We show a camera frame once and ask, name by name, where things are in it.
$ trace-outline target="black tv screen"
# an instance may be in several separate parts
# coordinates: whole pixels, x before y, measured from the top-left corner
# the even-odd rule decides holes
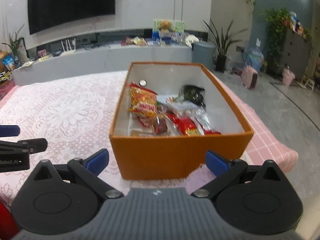
[[[115,0],[28,0],[30,34],[83,18],[115,14]]]

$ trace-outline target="water bottle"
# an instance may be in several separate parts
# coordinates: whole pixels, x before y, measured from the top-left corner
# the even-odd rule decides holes
[[[252,66],[257,72],[260,71],[264,61],[264,56],[260,51],[260,44],[261,41],[257,39],[256,47],[248,49],[248,55],[245,59],[245,67]]]

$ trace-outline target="ribbed gray surface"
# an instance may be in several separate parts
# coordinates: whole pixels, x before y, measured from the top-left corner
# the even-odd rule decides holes
[[[208,199],[187,194],[184,188],[131,189],[122,199],[106,201],[98,215],[78,230],[41,236],[22,231],[14,240],[191,240],[299,239],[287,232],[254,236],[223,221]]]

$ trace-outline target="cardboard box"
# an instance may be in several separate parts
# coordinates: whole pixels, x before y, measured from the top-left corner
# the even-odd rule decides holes
[[[147,81],[158,95],[176,95],[182,85],[205,88],[210,124],[221,134],[177,137],[130,137],[129,84]],[[110,141],[124,179],[178,179],[204,164],[207,150],[239,158],[253,130],[215,76],[197,63],[133,62],[129,68],[110,130]]]

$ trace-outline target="metal screw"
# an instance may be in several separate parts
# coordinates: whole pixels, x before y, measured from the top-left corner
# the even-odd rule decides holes
[[[209,191],[207,191],[206,189],[197,189],[193,195],[195,195],[196,197],[208,197],[209,196]]]
[[[111,189],[106,192],[106,196],[108,198],[119,198],[121,196],[121,192],[116,189]]]

